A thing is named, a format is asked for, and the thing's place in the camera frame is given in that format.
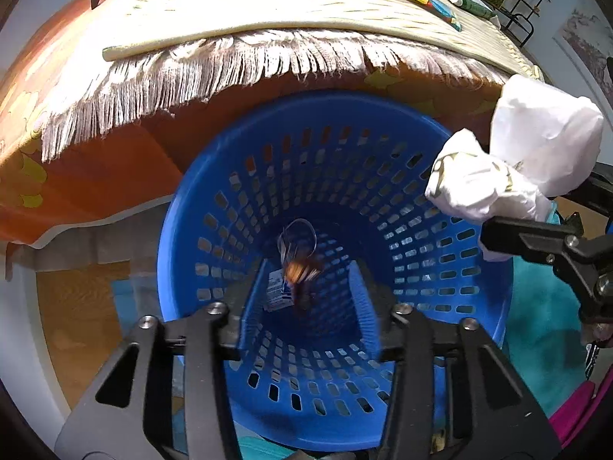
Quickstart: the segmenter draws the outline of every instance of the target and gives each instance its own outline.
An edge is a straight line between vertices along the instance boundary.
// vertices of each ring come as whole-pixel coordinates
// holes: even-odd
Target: blue laundry basket
[[[374,361],[361,341],[347,281],[353,259],[430,318],[473,316],[502,340],[512,262],[485,263],[479,228],[442,215],[424,197],[448,137],[404,105],[315,92],[244,116],[194,161],[160,239],[164,319],[222,299],[256,256],[280,268],[277,236],[294,218],[314,226],[326,266],[311,310],[265,312],[252,348],[227,365],[235,421],[306,450],[379,444],[393,364]],[[440,418],[444,372],[435,368]]]

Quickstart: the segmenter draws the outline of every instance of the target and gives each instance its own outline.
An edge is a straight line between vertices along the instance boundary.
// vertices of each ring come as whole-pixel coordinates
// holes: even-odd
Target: metal bolt
[[[577,245],[579,245],[579,240],[574,235],[567,235],[564,242],[568,247],[577,247]]]
[[[479,328],[479,322],[474,318],[465,318],[462,320],[462,328],[464,330],[477,330]]]
[[[413,306],[405,302],[400,302],[393,307],[393,310],[396,315],[410,315],[413,313]]]
[[[207,313],[209,315],[223,315],[228,311],[228,307],[221,301],[212,302],[207,306]]]
[[[139,320],[139,327],[141,329],[150,329],[155,322],[155,316],[145,315]]]
[[[611,274],[605,273],[599,276],[596,288],[601,296],[613,296],[613,282],[611,281]]]

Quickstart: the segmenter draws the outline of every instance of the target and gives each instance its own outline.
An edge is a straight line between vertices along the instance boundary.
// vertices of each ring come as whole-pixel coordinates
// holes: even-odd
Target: cream woven mat
[[[462,24],[458,32],[411,0],[133,0],[131,7],[113,23],[103,51],[107,61],[246,30],[318,28],[413,39],[509,73],[535,75],[490,22],[454,8]]]

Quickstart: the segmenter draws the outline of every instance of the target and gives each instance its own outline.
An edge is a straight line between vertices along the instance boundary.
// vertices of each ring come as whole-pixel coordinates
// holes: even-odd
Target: white trim
[[[588,87],[594,94],[592,100],[595,104],[597,104],[598,108],[600,109],[600,112],[603,113],[607,121],[609,121],[609,127],[613,127],[613,108],[607,100],[607,97],[605,97],[605,94],[600,88],[600,85],[596,82],[594,76],[592,76],[590,70],[587,69],[587,66],[581,60],[581,57],[577,55],[577,52],[575,52],[575,50],[572,48],[569,42],[564,39],[564,36],[562,36],[560,32],[557,32],[554,35],[554,41],[558,44],[560,48],[562,48],[562,51],[566,54],[572,64],[577,68],[577,71],[579,71],[579,74],[581,74],[581,77],[585,80]]]
[[[34,251],[20,248],[10,281],[0,280],[0,378],[30,427],[53,449],[70,408],[47,350],[33,262]]]
[[[57,237],[60,233],[69,230],[70,228],[85,228],[90,226],[101,226],[108,225],[110,223],[115,223],[117,221],[121,221],[122,219],[129,218],[130,216],[136,215],[138,213],[142,213],[148,209],[153,207],[157,207],[162,204],[166,204],[172,200],[172,195],[165,195],[163,197],[158,197],[157,199],[150,200],[149,202],[144,202],[143,204],[139,204],[138,206],[132,207],[130,209],[126,209],[124,211],[120,211],[119,213],[109,216],[108,218],[97,219],[96,221],[88,221],[85,223],[72,223],[72,224],[64,224],[64,225],[56,225],[52,228],[49,228],[45,233],[43,233],[33,244],[29,244],[30,247],[35,249],[42,249],[45,245],[47,245],[51,240]]]

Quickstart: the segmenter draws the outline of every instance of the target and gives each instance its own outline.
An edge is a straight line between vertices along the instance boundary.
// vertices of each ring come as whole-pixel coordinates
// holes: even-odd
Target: blanket fringe
[[[67,64],[47,99],[42,159],[72,143],[192,100],[207,102],[235,85],[286,73],[367,74],[403,64],[450,86],[504,85],[509,75],[437,46],[343,30],[261,30],[199,39],[115,62]]]

